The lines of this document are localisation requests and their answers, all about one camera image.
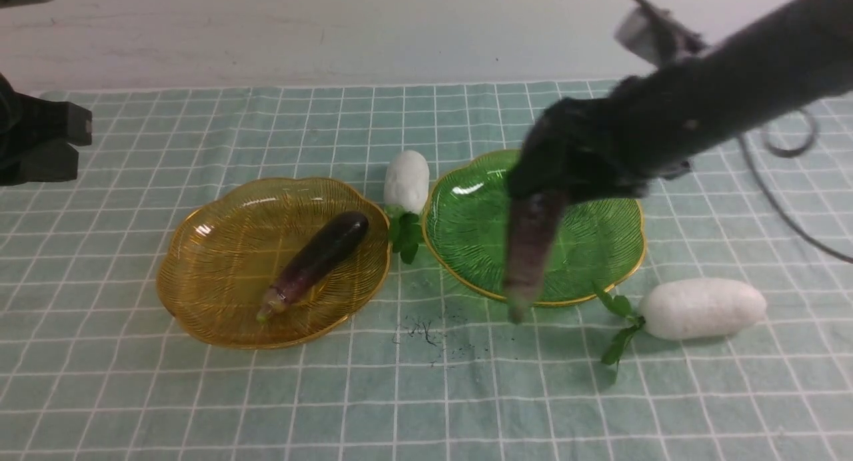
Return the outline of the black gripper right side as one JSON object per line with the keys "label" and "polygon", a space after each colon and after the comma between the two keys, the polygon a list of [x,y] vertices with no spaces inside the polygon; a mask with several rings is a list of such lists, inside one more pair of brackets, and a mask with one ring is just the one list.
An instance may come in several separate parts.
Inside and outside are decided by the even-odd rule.
{"label": "black gripper right side", "polygon": [[627,76],[603,99],[564,97],[536,119],[524,138],[520,158],[508,171],[506,190],[512,200],[554,192],[570,204],[607,198],[640,199],[648,196],[655,179],[673,181],[692,172],[689,160],[645,176],[628,170],[618,157],[612,133],[604,127],[610,100],[633,87],[637,76]]}

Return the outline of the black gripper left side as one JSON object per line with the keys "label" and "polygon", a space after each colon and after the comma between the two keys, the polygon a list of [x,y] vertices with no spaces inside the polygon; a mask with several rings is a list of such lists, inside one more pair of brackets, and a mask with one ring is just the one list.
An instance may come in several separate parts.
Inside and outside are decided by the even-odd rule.
{"label": "black gripper left side", "polygon": [[1,112],[3,186],[76,181],[79,152],[72,145],[91,145],[91,110],[18,93],[1,75]]}

